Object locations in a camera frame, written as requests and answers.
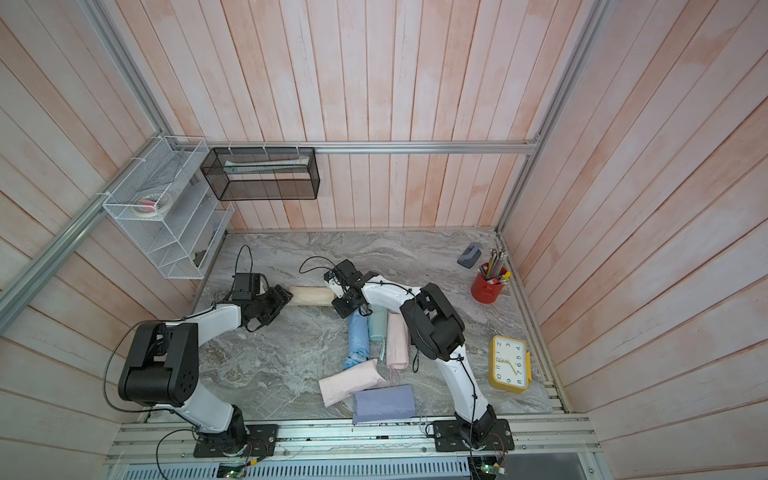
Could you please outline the beige umbrella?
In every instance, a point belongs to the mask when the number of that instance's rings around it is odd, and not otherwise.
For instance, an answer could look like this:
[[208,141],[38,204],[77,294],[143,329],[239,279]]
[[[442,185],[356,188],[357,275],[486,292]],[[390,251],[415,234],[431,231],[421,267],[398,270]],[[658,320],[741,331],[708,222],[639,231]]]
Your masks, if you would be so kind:
[[331,306],[336,298],[334,292],[328,287],[290,286],[288,291],[292,295],[290,304],[296,306]]

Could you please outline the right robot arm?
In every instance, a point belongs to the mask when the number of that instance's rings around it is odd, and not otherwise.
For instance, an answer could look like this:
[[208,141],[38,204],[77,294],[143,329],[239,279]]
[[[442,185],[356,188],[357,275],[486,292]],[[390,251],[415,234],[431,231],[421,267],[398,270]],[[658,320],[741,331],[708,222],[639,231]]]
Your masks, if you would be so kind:
[[342,317],[371,305],[401,314],[411,344],[435,361],[443,375],[463,441],[471,449],[480,448],[497,416],[472,372],[465,324],[440,287],[402,285],[375,272],[362,273],[349,260],[327,270],[323,280],[335,295],[333,308]]

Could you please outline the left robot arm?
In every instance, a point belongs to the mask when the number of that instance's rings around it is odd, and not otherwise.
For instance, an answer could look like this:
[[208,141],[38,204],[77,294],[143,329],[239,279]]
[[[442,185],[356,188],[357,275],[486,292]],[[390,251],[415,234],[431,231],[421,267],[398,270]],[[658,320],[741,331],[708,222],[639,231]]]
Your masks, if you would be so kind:
[[249,435],[242,411],[200,383],[199,348],[252,321],[269,325],[292,298],[283,286],[267,285],[258,273],[237,273],[230,292],[208,309],[178,321],[140,323],[119,379],[120,398],[171,411],[225,454],[240,452]]

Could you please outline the blue umbrella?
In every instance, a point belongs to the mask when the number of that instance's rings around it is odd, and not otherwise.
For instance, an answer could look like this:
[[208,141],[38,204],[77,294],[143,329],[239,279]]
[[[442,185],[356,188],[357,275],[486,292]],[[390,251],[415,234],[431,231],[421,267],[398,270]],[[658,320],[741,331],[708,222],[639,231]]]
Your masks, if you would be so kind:
[[362,364],[370,359],[369,320],[367,316],[355,311],[347,318],[348,355],[343,361],[345,370]]

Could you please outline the mint green umbrella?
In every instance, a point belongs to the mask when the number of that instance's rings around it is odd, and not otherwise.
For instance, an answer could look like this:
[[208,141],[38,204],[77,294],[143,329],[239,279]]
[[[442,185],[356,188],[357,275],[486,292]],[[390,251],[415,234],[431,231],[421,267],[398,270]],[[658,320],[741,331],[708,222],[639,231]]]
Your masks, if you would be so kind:
[[388,329],[388,310],[381,306],[372,306],[369,316],[369,341],[378,343],[380,361],[385,360],[386,338]]

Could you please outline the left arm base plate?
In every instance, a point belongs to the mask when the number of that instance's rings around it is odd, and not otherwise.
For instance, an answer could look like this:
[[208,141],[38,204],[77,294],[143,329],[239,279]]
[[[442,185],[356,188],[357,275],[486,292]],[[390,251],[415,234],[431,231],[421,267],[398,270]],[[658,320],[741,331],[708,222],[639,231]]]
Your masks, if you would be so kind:
[[275,450],[279,426],[250,424],[222,433],[199,433],[194,458],[249,456],[265,458]]

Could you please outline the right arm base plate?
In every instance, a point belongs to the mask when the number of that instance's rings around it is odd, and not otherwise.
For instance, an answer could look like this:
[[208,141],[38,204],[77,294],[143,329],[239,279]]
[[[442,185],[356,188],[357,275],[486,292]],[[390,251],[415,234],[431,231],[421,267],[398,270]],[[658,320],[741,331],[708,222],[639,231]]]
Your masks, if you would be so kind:
[[459,419],[430,423],[435,449],[438,452],[509,452],[515,449],[512,431],[507,420],[496,419],[493,424],[470,427]]

